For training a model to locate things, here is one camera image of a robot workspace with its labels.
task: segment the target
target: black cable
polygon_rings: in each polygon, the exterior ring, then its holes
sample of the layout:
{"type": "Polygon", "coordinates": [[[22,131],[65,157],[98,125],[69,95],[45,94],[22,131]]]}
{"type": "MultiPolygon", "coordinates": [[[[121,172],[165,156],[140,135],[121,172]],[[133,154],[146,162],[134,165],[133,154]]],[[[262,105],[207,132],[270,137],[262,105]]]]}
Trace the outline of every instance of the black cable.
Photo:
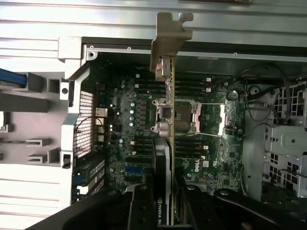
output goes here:
{"type": "Polygon", "coordinates": [[[225,79],[224,81],[220,82],[220,83],[225,83],[229,80],[233,80],[235,78],[239,78],[241,77],[242,74],[254,69],[254,68],[258,68],[258,67],[272,67],[276,70],[279,71],[281,77],[283,78],[283,84],[284,84],[284,87],[285,87],[285,93],[286,93],[286,105],[287,105],[287,110],[286,110],[286,116],[283,120],[283,123],[286,124],[288,122],[288,120],[290,119],[291,117],[291,97],[290,97],[290,84],[289,84],[289,81],[287,79],[287,75],[286,73],[284,72],[284,70],[282,68],[280,68],[278,65],[274,64],[274,63],[261,63],[261,64],[258,64],[258,65],[255,65],[255,66],[252,66],[248,69],[245,69],[237,74],[235,74],[234,76],[228,78],[228,79],[225,79]]]}
{"type": "Polygon", "coordinates": [[[290,174],[293,174],[294,176],[300,176],[300,177],[303,177],[303,178],[307,178],[306,175],[302,175],[300,173],[296,173],[296,172],[293,172],[292,170],[289,170],[289,169],[279,169],[277,170],[271,177],[271,180],[270,180],[270,183],[274,183],[274,179],[275,179],[275,176],[280,173],[280,172],[287,172],[287,173],[290,173],[290,174]]]}
{"type": "Polygon", "coordinates": [[[265,95],[265,94],[267,94],[269,92],[272,92],[272,91],[274,91],[276,89],[279,89],[279,88],[280,88],[280,86],[271,86],[271,87],[269,87],[269,88],[267,88],[265,90],[262,90],[262,91],[260,91],[260,92],[258,92],[256,94],[249,95],[248,96],[248,101],[256,100],[256,99],[262,97],[263,95],[265,95]]]}
{"type": "MultiPolygon", "coordinates": [[[[86,120],[89,119],[89,118],[94,118],[94,117],[88,116],[88,117],[86,117],[85,119],[83,119],[83,120],[76,126],[75,131],[78,130],[79,126],[80,126],[84,121],[86,121],[86,120]]],[[[105,126],[102,124],[101,120],[98,119],[98,121],[100,122],[100,124],[102,125],[102,127],[105,128],[105,126]]]]}
{"type": "Polygon", "coordinates": [[[271,112],[274,110],[274,105],[276,104],[277,99],[278,99],[278,95],[276,95],[273,104],[270,105],[270,106],[268,106],[268,110],[269,110],[269,111],[268,111],[268,114],[267,114],[263,119],[256,120],[255,118],[253,118],[253,115],[251,114],[251,110],[250,110],[250,107],[249,107],[249,104],[248,104],[248,96],[245,95],[246,108],[247,108],[247,110],[248,110],[248,114],[249,114],[249,116],[250,116],[250,119],[252,119],[252,120],[255,121],[255,122],[262,122],[262,121],[266,120],[266,119],[269,117],[269,115],[271,114],[271,112]]]}
{"type": "Polygon", "coordinates": [[[259,126],[263,126],[263,125],[270,127],[270,124],[268,124],[268,123],[265,123],[265,122],[259,123],[259,124],[255,125],[248,133],[244,134],[243,138],[246,138],[249,134],[254,132],[256,128],[258,128],[259,126]]]}
{"type": "Polygon", "coordinates": [[[269,66],[277,69],[280,72],[281,77],[283,78],[283,83],[284,83],[285,92],[286,92],[286,101],[287,101],[286,117],[284,118],[283,123],[287,124],[288,120],[291,117],[290,83],[288,81],[286,73],[284,72],[284,70],[282,68],[280,68],[278,65],[276,65],[274,63],[270,63],[269,66]]]}

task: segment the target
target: green circuit board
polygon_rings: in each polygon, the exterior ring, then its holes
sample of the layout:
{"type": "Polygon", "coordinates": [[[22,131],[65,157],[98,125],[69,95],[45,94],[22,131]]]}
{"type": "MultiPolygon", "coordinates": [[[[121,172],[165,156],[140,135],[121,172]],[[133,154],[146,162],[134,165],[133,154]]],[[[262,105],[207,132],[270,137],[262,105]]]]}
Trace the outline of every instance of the green circuit board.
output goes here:
{"type": "MultiPolygon", "coordinates": [[[[142,171],[151,167],[152,131],[157,119],[154,100],[165,98],[165,83],[147,71],[110,72],[103,82],[97,107],[108,108],[104,142],[106,186],[125,191],[142,182],[142,171]]],[[[201,74],[176,74],[175,163],[184,169],[188,183],[196,183],[212,194],[215,189],[240,187],[243,151],[246,85],[240,82],[216,84],[220,78],[201,74]],[[228,98],[237,92],[238,98],[228,98]],[[201,104],[198,133],[191,134],[183,121],[191,118],[191,103],[201,104]]]]}

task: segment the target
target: expansion slot bracket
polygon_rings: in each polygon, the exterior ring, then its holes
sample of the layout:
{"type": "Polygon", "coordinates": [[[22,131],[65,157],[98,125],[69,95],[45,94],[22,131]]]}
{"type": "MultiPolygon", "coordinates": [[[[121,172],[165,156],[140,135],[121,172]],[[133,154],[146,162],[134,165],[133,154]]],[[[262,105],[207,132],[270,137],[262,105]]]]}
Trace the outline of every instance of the expansion slot bracket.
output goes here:
{"type": "Polygon", "coordinates": [[[181,13],[173,21],[172,13],[157,14],[157,37],[152,41],[150,71],[157,81],[165,81],[171,74],[171,57],[175,57],[185,41],[191,40],[193,31],[184,30],[184,22],[193,21],[192,13],[181,13]]]}

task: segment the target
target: chip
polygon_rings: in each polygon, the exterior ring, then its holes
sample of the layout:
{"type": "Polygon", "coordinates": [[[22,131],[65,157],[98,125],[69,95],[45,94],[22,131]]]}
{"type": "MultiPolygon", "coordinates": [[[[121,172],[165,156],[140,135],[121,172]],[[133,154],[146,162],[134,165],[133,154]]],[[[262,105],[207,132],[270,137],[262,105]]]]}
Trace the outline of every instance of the chip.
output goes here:
{"type": "Polygon", "coordinates": [[[191,105],[175,106],[175,129],[189,131],[191,124],[191,105]]]}
{"type": "Polygon", "coordinates": [[[228,180],[228,179],[223,180],[223,185],[229,186],[230,185],[230,180],[228,180]]]}
{"type": "Polygon", "coordinates": [[[235,152],[229,152],[229,157],[231,157],[231,158],[236,157],[236,153],[235,152]]]}

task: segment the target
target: screw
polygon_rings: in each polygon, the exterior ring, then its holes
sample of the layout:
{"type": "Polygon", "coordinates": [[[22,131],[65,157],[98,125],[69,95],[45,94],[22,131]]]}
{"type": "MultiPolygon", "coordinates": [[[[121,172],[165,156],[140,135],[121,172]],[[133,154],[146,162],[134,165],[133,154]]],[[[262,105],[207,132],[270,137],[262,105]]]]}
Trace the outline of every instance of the screw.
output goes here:
{"type": "Polygon", "coordinates": [[[220,194],[222,194],[222,195],[226,196],[226,195],[229,195],[229,192],[228,192],[228,191],[226,191],[226,190],[222,190],[222,191],[220,192],[220,194]]]}
{"type": "Polygon", "coordinates": [[[188,188],[188,190],[194,190],[195,189],[195,187],[193,185],[188,185],[187,188],[188,188]]]}
{"type": "Polygon", "coordinates": [[[115,195],[116,194],[116,191],[115,190],[112,190],[110,192],[107,193],[109,196],[112,196],[112,195],[115,195]]]}

